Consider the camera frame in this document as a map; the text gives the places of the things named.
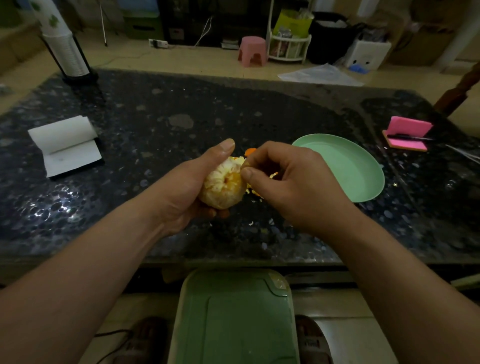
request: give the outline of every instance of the plastic stool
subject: plastic stool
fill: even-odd
[[[241,39],[239,61],[243,67],[250,67],[252,58],[258,54],[261,65],[267,63],[267,46],[265,39],[259,36],[244,36]]]

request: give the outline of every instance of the light green bowl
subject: light green bowl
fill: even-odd
[[[297,139],[292,145],[320,153],[352,202],[372,200],[384,189],[384,172],[375,158],[345,138],[330,134],[309,134]]]

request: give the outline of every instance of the black bag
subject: black bag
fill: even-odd
[[[315,19],[310,25],[312,40],[307,51],[307,58],[314,64],[334,64],[343,57],[357,35],[365,27],[364,23],[351,26],[346,17],[336,12],[314,12]],[[318,24],[317,20],[345,22],[344,28],[332,28]]]

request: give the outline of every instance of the black pen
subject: black pen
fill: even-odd
[[[411,136],[408,134],[388,134],[387,138],[400,139],[400,140],[412,140],[412,141],[419,141],[419,142],[428,142],[433,140],[432,138],[423,138],[420,136]]]

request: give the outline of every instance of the granite countertop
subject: granite countertop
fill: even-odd
[[[444,146],[479,149],[415,93],[403,90],[100,71],[71,88],[54,76],[0,117],[0,258],[43,260],[177,164],[223,139],[234,155],[266,140],[330,133],[367,149],[385,189],[358,204],[427,263],[480,262],[480,166]],[[27,130],[76,115],[96,128],[102,161],[47,179]],[[427,120],[427,153],[386,147],[398,115]],[[340,264],[265,201],[246,195],[226,220],[198,221],[160,241],[146,262]]]

